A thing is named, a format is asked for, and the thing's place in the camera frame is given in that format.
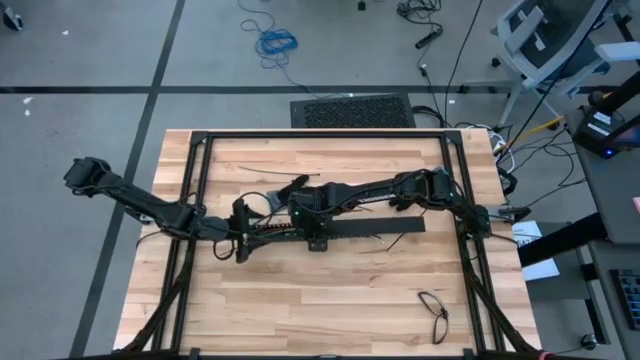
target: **chair wheel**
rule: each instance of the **chair wheel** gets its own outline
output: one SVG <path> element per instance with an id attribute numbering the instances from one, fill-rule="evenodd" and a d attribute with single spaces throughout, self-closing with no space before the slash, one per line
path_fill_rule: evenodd
<path id="1" fill-rule="evenodd" d="M 12 17 L 7 13 L 4 13 L 2 14 L 2 22 L 6 27 L 8 27 L 13 31 L 22 30 L 23 23 L 22 23 L 22 18 L 20 18 L 20 15 L 16 14 L 16 15 L 13 15 Z"/>

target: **wood grain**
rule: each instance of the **wood grain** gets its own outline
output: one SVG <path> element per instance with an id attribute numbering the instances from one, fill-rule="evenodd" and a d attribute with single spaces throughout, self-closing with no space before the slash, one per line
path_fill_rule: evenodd
<path id="1" fill-rule="evenodd" d="M 476 202 L 501 204 L 504 198 L 486 131 L 462 134 Z M 153 184 L 153 192 L 163 199 L 178 198 L 190 135 L 186 130 L 166 133 Z M 430 139 L 217 139 L 205 204 L 209 214 L 226 217 L 239 195 L 276 190 L 294 178 L 242 167 L 319 173 L 310 185 L 359 184 L 434 168 L 442 165 L 441 158 L 437 140 Z M 454 170 L 460 179 L 457 161 Z M 198 177 L 196 170 L 192 188 Z M 267 212 L 259 197 L 245 201 Z M 373 211 L 344 217 L 398 216 L 383 203 L 367 207 Z M 411 208 L 400 215 L 420 212 Z M 427 231 L 405 236 L 390 252 L 385 249 L 396 235 L 382 236 L 381 241 L 332 241 L 326 253 L 310 253 L 304 243 L 274 244 L 238 265 L 216 260 L 211 244 L 198 243 L 181 351 L 199 347 L 205 354 L 460 355 L 462 349 L 474 348 L 452 216 L 428 211 L 424 218 Z M 493 229 L 512 236 L 507 226 L 493 224 Z M 152 231 L 154 227 L 145 227 L 143 235 Z M 491 238 L 486 248 L 499 305 L 525 338 L 539 346 L 515 246 Z M 116 348 L 126 345 L 155 309 L 168 249 L 169 239 L 163 235 L 140 245 Z M 420 290 L 437 295 L 449 311 L 451 328 L 443 344 L 431 343 L 435 317 L 419 302 Z M 481 312 L 491 346 L 486 310 L 482 307 Z"/>

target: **blue cable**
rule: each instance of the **blue cable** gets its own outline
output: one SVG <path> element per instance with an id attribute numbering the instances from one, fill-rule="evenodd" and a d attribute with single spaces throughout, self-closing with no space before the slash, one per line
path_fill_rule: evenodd
<path id="1" fill-rule="evenodd" d="M 276 20 L 270 13 L 260 10 L 251 10 L 242 5 L 240 0 L 236 0 L 238 6 L 251 14 L 262 14 L 269 17 L 271 25 L 262 30 L 260 25 L 255 19 L 246 19 L 240 23 L 240 29 L 247 32 L 258 32 L 258 40 L 255 44 L 256 54 L 260 57 L 260 66 L 263 69 L 282 69 L 284 75 L 290 83 L 296 86 L 300 86 L 307 93 L 313 95 L 317 99 L 326 99 L 336 94 L 329 94 L 326 96 L 318 96 L 307 86 L 293 81 L 287 73 L 287 66 L 289 65 L 289 52 L 298 48 L 298 39 L 287 29 L 276 29 Z"/>

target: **wooden table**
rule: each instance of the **wooden table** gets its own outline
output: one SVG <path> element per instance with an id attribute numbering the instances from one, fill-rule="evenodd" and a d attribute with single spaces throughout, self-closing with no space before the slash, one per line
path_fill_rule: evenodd
<path id="1" fill-rule="evenodd" d="M 461 131 L 476 202 L 503 203 L 486 131 Z M 153 184 L 153 193 L 163 199 L 179 196 L 190 135 L 188 130 L 166 133 Z M 377 181 L 439 165 L 441 151 L 431 139 L 220 139 L 213 144 L 204 201 L 209 214 L 227 217 L 240 194 L 280 189 L 295 178 L 250 169 L 319 173 L 311 177 L 310 185 L 320 185 Z M 267 212 L 264 199 L 249 196 L 245 201 Z M 362 210 L 347 216 L 397 216 L 385 203 L 367 207 L 373 212 Z M 421 210 L 414 206 L 401 215 L 419 215 Z M 447 211 L 427 211 L 424 219 L 426 232 L 405 236 L 389 252 L 385 249 L 396 235 L 382 236 L 381 241 L 332 241 L 326 253 L 308 252 L 305 243 L 273 244 L 256 250 L 249 261 L 238 265 L 233 259 L 216 260 L 211 243 L 199 242 L 181 350 L 461 355 L 463 348 L 474 348 L 452 216 Z M 278 217 L 278 221 L 286 222 L 287 217 Z M 492 223 L 492 228 L 494 233 L 512 236 L 506 225 Z M 142 234 L 155 230 L 147 226 Z M 138 248 L 115 348 L 131 341 L 155 309 L 169 243 L 165 236 L 156 235 Z M 498 238 L 487 239 L 485 244 L 499 306 L 527 341 L 539 347 L 515 245 Z M 431 343 L 435 316 L 419 302 L 420 290 L 437 295 L 449 311 L 450 332 L 440 345 Z M 483 305 L 480 309 L 491 348 L 488 314 Z M 172 326 L 171 314 L 167 323 Z M 164 347 L 171 334 L 171 328 L 167 329 Z"/>

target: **gray floor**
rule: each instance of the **gray floor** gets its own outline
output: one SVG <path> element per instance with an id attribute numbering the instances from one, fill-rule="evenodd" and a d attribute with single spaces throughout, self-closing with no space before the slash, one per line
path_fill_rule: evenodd
<path id="1" fill-rule="evenodd" d="M 395 15 L 394 0 L 368 1 L 366 12 L 356 11 L 356 2 L 244 0 L 247 6 L 269 9 L 277 27 L 288 28 L 298 37 L 300 48 L 289 67 L 298 82 L 424 85 L 415 70 L 419 54 L 413 44 L 426 30 Z M 0 87 L 150 86 L 175 4 L 175 0 L 16 2 L 14 9 L 26 27 L 21 33 L 0 28 Z M 485 1 L 453 84 L 506 77 L 502 69 L 488 66 L 498 46 L 488 29 L 510 4 L 509 0 Z M 434 16 L 445 27 L 424 60 L 434 85 L 447 84 L 475 6 L 475 1 L 444 1 L 442 11 Z M 162 84 L 289 85 L 282 72 L 260 68 L 253 50 L 255 34 L 239 29 L 246 15 L 234 0 L 186 0 Z M 639 38 L 636 20 L 630 28 Z M 593 38 L 622 40 L 613 24 L 606 24 Z M 589 83 L 617 85 L 635 71 L 635 63 L 615 64 L 610 74 Z M 25 104 L 28 97 L 33 99 Z M 168 128 L 287 128 L 289 102 L 309 98 L 307 94 L 161 94 L 135 184 L 151 187 Z M 442 107 L 444 95 L 436 98 Z M 433 106 L 430 94 L 410 94 L 410 99 L 413 105 Z M 452 94 L 449 99 L 455 100 L 448 108 L 450 122 L 494 124 L 505 96 Z M 115 171 L 124 172 L 146 100 L 145 94 L 0 95 L 1 358 L 68 356 L 113 203 L 73 197 L 63 186 L 62 176 L 74 157 L 86 155 L 107 159 Z M 528 97 L 519 101 L 510 122 L 522 124 L 535 101 Z M 586 98 L 551 101 L 563 110 Z M 551 118 L 541 109 L 531 126 Z M 423 116 L 417 116 L 416 122 L 420 127 L 437 125 Z M 573 178 L 579 179 L 576 166 Z M 511 203 L 523 205 L 553 189 L 567 171 L 567 159 L 537 155 L 518 171 L 520 184 Z M 594 209 L 583 184 L 537 203 L 531 218 L 571 221 Z M 139 228 L 129 219 L 123 222 L 87 354 L 111 349 Z M 534 303 L 545 348 L 576 347 L 577 339 L 592 331 L 588 322 L 577 320 L 584 311 L 574 305 Z M 617 358 L 619 354 L 615 346 L 598 351 L 582 355 Z"/>

